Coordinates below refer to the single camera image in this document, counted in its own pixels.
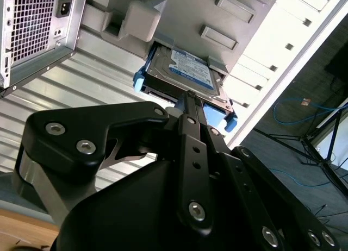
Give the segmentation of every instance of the ribbed metal panel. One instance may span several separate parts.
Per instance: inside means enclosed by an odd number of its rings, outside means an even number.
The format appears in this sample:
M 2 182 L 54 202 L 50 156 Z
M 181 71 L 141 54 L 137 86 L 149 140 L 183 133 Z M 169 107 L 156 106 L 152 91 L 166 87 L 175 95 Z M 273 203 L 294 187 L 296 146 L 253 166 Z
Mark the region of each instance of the ribbed metal panel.
M 108 0 L 93 1 L 106 6 Z M 13 170 L 26 119 L 36 111 L 154 100 L 133 91 L 133 74 L 144 61 L 106 43 L 93 30 L 84 21 L 73 57 L 0 100 L 0 171 Z M 110 185 L 154 157 L 99 171 L 96 187 Z

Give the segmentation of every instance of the network cable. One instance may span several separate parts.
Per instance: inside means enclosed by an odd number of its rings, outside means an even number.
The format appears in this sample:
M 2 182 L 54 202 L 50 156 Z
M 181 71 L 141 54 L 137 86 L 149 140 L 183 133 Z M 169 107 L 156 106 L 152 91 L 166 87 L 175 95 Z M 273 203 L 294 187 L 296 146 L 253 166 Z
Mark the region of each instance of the network cable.
M 316 103 L 309 103 L 310 106 L 313 106 L 313 107 L 316 107 L 316 108 L 319 108 L 319 109 L 323 109 L 323 110 L 326 110 L 326 111 L 323 111 L 319 114 L 315 114 L 315 115 L 312 115 L 312 116 L 309 116 L 307 118 L 304 118 L 304 119 L 301 119 L 301 120 L 298 120 L 298 121 L 293 121 L 293 122 L 283 122 L 283 121 L 280 121 L 278 118 L 277 118 L 277 114 L 276 114 L 276 111 L 277 111 L 277 107 L 279 105 L 279 103 L 282 103 L 282 102 L 288 102 L 288 101 L 297 101 L 297 102 L 303 102 L 303 98 L 287 98 L 287 99 L 283 99 L 279 102 L 277 102 L 274 107 L 273 107 L 273 118 L 275 119 L 276 122 L 282 124 L 282 125 L 293 125 L 293 124 L 298 124 L 298 123 L 302 123 L 302 122 L 305 122 L 305 121 L 308 121 L 308 120 L 311 120 L 313 118 L 316 118 L 318 116 L 321 116 L 321 115 L 324 115 L 324 114 L 327 114 L 331 111 L 335 111 L 335 110 L 340 110 L 340 109 L 346 109 L 348 108 L 348 104 L 345 105 L 345 106 L 342 106 L 342 107 L 338 107 L 338 108 L 329 108 L 329 107 L 324 107 L 324 106 L 321 106 L 321 105 L 318 105 Z

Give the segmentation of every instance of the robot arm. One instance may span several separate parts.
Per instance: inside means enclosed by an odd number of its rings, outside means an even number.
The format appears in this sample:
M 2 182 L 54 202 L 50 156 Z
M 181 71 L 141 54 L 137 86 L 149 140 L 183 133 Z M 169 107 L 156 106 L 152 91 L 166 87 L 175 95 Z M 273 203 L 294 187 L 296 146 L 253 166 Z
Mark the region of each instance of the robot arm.
M 101 168 L 155 162 L 96 192 Z M 230 151 L 202 101 L 37 112 L 16 163 L 18 192 L 60 227 L 52 250 L 340 250 L 334 236 L 246 148 Z

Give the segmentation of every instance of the gray plastic tab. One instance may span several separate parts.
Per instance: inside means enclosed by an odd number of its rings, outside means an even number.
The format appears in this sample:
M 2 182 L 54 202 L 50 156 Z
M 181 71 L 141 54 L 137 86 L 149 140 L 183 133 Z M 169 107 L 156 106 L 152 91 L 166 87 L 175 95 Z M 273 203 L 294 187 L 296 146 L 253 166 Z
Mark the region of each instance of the gray plastic tab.
M 216 0 L 216 5 L 247 23 L 250 23 L 255 14 L 253 9 L 237 0 Z
M 203 28 L 203 32 L 201 34 L 201 37 L 203 39 L 206 39 L 216 45 L 224 46 L 230 50 L 233 50 L 233 48 L 236 46 L 237 42 L 234 41 L 232 38 L 225 36 L 218 31 L 214 30 L 213 28 L 205 26 Z

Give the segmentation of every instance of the blue cable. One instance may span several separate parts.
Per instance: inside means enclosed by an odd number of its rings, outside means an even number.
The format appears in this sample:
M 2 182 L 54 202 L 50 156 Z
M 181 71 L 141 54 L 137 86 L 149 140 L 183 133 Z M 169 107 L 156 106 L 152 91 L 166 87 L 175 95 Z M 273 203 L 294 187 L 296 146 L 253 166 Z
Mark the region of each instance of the blue cable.
M 282 122 L 280 121 L 277 116 L 276 116 L 276 110 L 277 110 L 277 106 L 279 105 L 279 103 L 281 102 L 286 102 L 286 101 L 297 101 L 297 102 L 303 102 L 303 98 L 287 98 L 287 99 L 284 99 L 284 100 L 281 100 L 279 102 L 277 102 L 274 107 L 273 107 L 273 118 L 276 120 L 276 122 L 282 124 L 282 125 L 293 125 L 293 124 L 298 124 L 298 123 L 301 123 L 301 122 L 305 122 L 305 121 L 308 121 L 310 119 L 313 119 L 313 118 L 316 118 L 320 115 L 324 115 L 324 114 L 327 114 L 328 112 L 331 112 L 331 111 L 335 111 L 335 110 L 340 110 L 340 109 L 345 109 L 345 108 L 348 108 L 348 104 L 345 105 L 345 106 L 342 106 L 342 107 L 339 107 L 339 108 L 328 108 L 328 107 L 324 107 L 324 106 L 320 106 L 316 103 L 309 103 L 309 105 L 313 106 L 313 107 L 316 107 L 316 108 L 320 108 L 320 109 L 324 109 L 326 111 L 324 112 L 321 112 L 319 114 L 316 114 L 316 115 L 313 115 L 313 116 L 309 116 L 307 118 L 304 118 L 302 120 L 298 120 L 298 121 L 294 121 L 294 122 Z
M 280 171 L 280 170 L 277 170 L 277 169 L 275 169 L 275 168 L 270 168 L 269 170 L 270 170 L 270 171 L 275 171 L 275 172 L 283 173 L 283 174 L 289 176 L 290 178 L 292 178 L 292 180 L 293 180 L 296 184 L 298 184 L 298 185 L 300 185 L 300 186 L 303 186 L 303 187 L 321 187 L 321 186 L 325 186 L 325 185 L 331 183 L 330 181 L 328 181 L 328 182 L 321 183 L 321 184 L 318 184 L 318 185 L 305 185 L 305 184 L 302 184 L 302 183 L 298 182 L 293 176 L 291 176 L 289 173 L 287 173 L 287 172 L 285 172 L 285 171 Z M 341 178 L 344 178 L 344 177 L 346 177 L 346 176 L 348 176 L 348 174 L 345 174 L 345 175 L 341 176 L 340 179 L 341 179 Z

